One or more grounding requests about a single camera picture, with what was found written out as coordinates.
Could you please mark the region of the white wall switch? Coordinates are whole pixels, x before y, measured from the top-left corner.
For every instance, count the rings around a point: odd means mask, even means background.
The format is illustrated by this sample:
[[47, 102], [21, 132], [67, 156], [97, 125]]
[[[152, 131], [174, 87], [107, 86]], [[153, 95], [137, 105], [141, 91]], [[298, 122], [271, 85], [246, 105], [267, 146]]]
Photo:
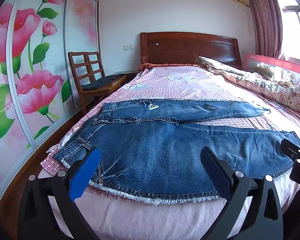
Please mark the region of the white wall switch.
[[133, 49], [134, 49], [134, 45], [133, 44], [124, 45], [124, 50], [133, 50]]

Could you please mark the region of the window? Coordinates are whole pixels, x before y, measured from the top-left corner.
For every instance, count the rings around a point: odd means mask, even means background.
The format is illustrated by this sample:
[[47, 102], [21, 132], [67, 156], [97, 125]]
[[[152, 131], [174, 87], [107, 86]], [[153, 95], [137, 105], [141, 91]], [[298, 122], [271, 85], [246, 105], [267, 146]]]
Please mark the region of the window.
[[278, 0], [282, 13], [282, 57], [300, 64], [300, 5], [296, 0]]

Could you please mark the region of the floral sliding wardrobe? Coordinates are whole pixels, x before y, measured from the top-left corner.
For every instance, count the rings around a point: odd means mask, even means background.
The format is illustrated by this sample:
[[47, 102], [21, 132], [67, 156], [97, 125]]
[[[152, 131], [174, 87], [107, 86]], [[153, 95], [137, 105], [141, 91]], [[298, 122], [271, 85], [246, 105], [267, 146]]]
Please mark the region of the floral sliding wardrobe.
[[98, 0], [0, 6], [0, 202], [40, 145], [80, 109], [69, 52], [98, 50]]

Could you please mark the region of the dark wooden headboard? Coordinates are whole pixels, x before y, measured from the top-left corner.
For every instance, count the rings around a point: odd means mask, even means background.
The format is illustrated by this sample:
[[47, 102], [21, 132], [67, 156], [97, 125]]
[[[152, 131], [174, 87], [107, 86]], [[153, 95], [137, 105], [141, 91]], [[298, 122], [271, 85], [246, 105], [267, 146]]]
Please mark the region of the dark wooden headboard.
[[242, 68], [238, 40], [235, 38], [177, 31], [140, 33], [141, 63], [194, 64], [199, 56]]

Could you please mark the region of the pink bed guard rail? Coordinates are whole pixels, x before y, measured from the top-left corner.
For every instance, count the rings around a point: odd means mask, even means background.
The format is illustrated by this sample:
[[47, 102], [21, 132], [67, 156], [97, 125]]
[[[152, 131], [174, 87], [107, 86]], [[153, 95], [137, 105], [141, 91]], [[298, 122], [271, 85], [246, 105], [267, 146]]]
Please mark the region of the pink bed guard rail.
[[257, 72], [261, 76], [267, 76], [270, 80], [291, 81], [300, 85], [300, 64], [275, 59], [262, 55], [245, 54], [243, 70]]

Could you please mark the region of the blue denim jeans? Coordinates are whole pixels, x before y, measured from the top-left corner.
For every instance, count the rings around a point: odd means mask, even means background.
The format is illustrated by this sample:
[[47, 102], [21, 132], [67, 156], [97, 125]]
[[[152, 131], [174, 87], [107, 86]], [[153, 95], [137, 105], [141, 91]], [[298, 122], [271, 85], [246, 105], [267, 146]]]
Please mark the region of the blue denim jeans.
[[206, 125], [206, 120], [261, 116], [265, 108], [227, 100], [139, 99], [109, 102], [55, 154], [71, 167], [96, 147], [101, 161], [91, 184], [149, 204], [217, 198], [200, 161], [209, 147], [252, 178], [278, 178], [292, 167], [281, 151], [284, 139], [300, 148], [295, 132]]

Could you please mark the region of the dark clothing on chair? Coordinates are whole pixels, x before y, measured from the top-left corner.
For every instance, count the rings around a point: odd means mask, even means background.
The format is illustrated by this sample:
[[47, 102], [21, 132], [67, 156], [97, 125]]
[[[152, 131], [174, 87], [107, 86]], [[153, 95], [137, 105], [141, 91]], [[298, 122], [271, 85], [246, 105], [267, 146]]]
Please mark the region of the dark clothing on chair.
[[118, 78], [121, 78], [121, 77], [124, 77], [124, 75], [123, 74], [117, 74], [117, 75], [109, 75], [109, 76], [106, 76], [106, 77], [101, 77], [101, 78], [99, 78], [98, 80], [96, 80], [94, 82], [91, 82], [91, 83], [86, 84], [86, 85], [82, 85], [82, 89], [84, 91], [100, 89], [101, 87], [111, 83], [111, 81], [113, 81], [115, 79], [118, 79]]

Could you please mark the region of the wooden chair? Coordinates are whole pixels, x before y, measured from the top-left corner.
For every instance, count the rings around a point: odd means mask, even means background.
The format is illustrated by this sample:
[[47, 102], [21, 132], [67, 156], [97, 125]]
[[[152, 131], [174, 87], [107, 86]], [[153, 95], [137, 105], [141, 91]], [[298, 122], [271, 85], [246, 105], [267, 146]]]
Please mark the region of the wooden chair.
[[87, 98], [103, 98], [110, 96], [123, 85], [127, 76], [115, 79], [111, 83], [96, 90], [82, 89], [82, 85], [89, 84], [98, 80], [101, 77], [106, 77], [102, 65], [101, 55], [98, 51], [87, 52], [68, 52], [69, 63], [71, 67], [72, 76], [74, 77], [75, 85], [79, 95], [79, 101], [83, 115], [87, 114]]

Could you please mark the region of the floral quilt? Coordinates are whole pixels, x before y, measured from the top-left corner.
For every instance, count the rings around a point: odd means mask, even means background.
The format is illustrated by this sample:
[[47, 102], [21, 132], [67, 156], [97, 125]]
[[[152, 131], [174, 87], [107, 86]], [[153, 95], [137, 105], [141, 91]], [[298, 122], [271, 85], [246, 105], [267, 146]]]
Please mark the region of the floral quilt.
[[215, 75], [221, 75], [232, 83], [257, 92], [263, 97], [300, 113], [300, 84], [271, 80], [257, 72], [251, 73], [239, 70], [203, 56], [196, 58], [196, 64]]

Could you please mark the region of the pink checked bed sheet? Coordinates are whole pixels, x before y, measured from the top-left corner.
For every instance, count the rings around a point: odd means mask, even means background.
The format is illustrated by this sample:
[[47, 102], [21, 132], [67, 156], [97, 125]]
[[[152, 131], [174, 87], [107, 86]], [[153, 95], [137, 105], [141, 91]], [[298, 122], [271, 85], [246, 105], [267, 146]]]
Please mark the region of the pink checked bed sheet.
[[295, 131], [300, 138], [300, 113], [199, 67], [158, 67], [140, 72], [132, 81], [98, 103], [66, 133], [61, 143], [49, 149], [49, 154], [40, 165], [51, 175], [65, 169], [54, 159], [54, 155], [89, 118], [101, 112], [104, 103], [150, 98], [248, 101], [271, 109], [271, 113], [255, 118], [204, 121], [204, 125]]

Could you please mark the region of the maroon curtain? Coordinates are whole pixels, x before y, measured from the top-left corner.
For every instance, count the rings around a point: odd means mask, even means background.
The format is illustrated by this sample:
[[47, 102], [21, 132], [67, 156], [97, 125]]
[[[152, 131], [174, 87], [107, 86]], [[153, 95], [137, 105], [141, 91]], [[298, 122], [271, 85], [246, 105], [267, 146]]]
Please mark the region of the maroon curtain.
[[256, 54], [279, 58], [283, 43], [283, 22], [278, 0], [249, 1], [256, 34]]

